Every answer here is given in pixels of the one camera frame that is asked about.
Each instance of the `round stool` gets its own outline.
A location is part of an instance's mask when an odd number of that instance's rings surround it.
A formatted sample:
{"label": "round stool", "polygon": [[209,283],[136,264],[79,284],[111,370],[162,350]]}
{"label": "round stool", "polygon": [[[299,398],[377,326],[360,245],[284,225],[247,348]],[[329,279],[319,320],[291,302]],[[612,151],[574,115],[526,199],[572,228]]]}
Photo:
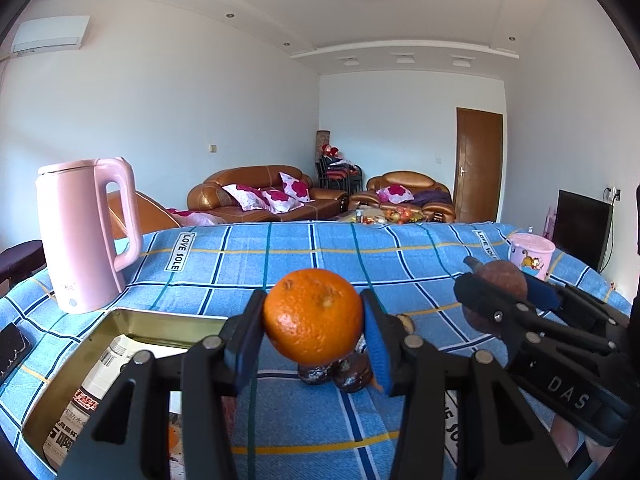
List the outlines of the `round stool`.
{"label": "round stool", "polygon": [[41,240],[24,242],[0,253],[0,283],[9,287],[20,283],[46,263]]}

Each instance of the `wooden door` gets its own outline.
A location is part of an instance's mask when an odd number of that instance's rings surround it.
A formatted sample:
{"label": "wooden door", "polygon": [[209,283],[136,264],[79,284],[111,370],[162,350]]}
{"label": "wooden door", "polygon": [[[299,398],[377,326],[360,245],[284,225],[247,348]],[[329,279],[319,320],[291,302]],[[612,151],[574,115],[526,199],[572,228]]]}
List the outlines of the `wooden door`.
{"label": "wooden door", "polygon": [[502,183],[502,115],[458,108],[456,222],[495,221]]}

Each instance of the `black television screen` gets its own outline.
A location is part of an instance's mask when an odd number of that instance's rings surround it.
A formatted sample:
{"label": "black television screen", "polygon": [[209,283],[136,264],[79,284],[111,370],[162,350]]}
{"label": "black television screen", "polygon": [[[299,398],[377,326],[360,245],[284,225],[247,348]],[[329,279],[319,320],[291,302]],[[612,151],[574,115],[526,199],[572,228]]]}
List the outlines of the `black television screen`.
{"label": "black television screen", "polygon": [[611,204],[560,190],[553,243],[600,272],[612,216]]}

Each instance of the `hand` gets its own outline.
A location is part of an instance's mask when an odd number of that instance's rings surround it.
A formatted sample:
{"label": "hand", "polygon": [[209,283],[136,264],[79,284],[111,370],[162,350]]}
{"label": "hand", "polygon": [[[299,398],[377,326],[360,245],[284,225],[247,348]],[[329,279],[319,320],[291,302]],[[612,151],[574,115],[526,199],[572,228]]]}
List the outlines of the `hand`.
{"label": "hand", "polygon": [[[549,432],[551,440],[554,441],[560,456],[565,463],[571,460],[575,451],[578,448],[578,430],[576,430],[571,424],[569,424],[564,418],[559,415],[554,417],[554,421],[551,424],[551,431]],[[607,459],[609,453],[613,447],[604,447],[591,440],[588,436],[584,438],[587,445],[587,451],[589,457],[593,460],[598,467]]]}

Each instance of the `pink electric kettle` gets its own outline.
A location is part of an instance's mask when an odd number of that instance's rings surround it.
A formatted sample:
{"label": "pink electric kettle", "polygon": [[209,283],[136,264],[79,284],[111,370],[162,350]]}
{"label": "pink electric kettle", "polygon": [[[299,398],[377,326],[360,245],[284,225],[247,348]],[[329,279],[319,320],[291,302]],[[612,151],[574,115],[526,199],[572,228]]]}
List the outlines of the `pink electric kettle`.
{"label": "pink electric kettle", "polygon": [[[107,184],[120,186],[129,247],[116,255]],[[49,277],[62,310],[84,314],[123,290],[120,271],[140,257],[142,235],[133,170],[123,158],[44,166],[36,180],[40,234]]]}

